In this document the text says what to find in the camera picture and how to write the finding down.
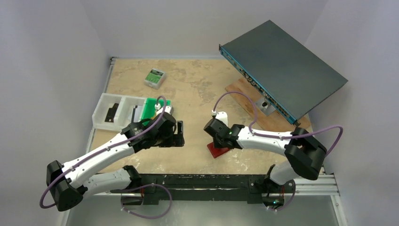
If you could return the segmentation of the white card with black stripe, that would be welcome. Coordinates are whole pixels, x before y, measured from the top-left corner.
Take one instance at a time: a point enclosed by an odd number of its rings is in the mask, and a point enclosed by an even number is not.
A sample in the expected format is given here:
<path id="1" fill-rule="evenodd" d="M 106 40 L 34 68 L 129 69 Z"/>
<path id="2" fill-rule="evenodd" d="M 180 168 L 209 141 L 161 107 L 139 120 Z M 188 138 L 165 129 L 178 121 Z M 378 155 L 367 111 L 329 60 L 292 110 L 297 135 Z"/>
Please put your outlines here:
<path id="1" fill-rule="evenodd" d="M 130 113 L 128 113 L 127 120 L 129 122 L 139 122 L 141 120 L 142 111 L 143 111 L 142 105 L 134 105 L 130 110 Z"/>

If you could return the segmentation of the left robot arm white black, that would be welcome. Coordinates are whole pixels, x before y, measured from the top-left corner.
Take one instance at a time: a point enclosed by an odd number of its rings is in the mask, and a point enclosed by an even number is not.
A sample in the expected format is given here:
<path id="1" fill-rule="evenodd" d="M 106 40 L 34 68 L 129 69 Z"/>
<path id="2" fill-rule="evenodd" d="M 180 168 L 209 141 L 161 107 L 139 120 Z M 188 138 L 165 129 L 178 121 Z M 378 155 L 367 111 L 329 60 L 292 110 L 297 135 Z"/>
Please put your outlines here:
<path id="1" fill-rule="evenodd" d="M 47 189 L 58 211 L 66 211 L 85 197 L 102 192 L 140 189 L 142 179 L 130 165 L 111 173 L 102 173 L 107 166 L 151 147 L 182 147 L 183 121 L 177 121 L 166 106 L 153 119 L 131 122 L 120 133 L 97 149 L 65 163 L 47 165 Z"/>

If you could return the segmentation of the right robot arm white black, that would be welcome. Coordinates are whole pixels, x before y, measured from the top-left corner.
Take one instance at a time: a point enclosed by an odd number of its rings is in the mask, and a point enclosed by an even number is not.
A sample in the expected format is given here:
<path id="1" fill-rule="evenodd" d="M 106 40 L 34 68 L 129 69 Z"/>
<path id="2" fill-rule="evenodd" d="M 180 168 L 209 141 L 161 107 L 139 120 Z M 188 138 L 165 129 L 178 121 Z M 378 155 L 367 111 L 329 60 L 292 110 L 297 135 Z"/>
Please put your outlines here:
<path id="1" fill-rule="evenodd" d="M 226 125 L 227 114 L 215 115 L 205 125 L 204 131 L 213 139 L 216 149 L 257 149 L 279 154 L 286 161 L 270 167 L 267 178 L 277 185 L 298 177 L 317 180 L 327 149 L 303 128 L 293 132 L 250 130 L 248 126 Z"/>

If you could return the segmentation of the red card holder wallet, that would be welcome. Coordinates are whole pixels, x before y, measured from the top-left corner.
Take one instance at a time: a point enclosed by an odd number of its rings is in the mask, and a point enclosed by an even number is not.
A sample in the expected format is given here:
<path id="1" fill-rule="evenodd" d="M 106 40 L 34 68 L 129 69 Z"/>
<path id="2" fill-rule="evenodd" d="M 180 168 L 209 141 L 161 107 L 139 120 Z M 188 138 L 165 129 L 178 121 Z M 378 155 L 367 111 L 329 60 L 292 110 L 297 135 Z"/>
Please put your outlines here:
<path id="1" fill-rule="evenodd" d="M 210 153 L 213 156 L 213 158 L 218 158 L 219 156 L 221 156 L 221 155 L 227 153 L 228 151 L 230 151 L 230 148 L 228 148 L 228 147 L 216 148 L 214 146 L 213 142 L 207 144 L 207 148 L 210 151 Z"/>

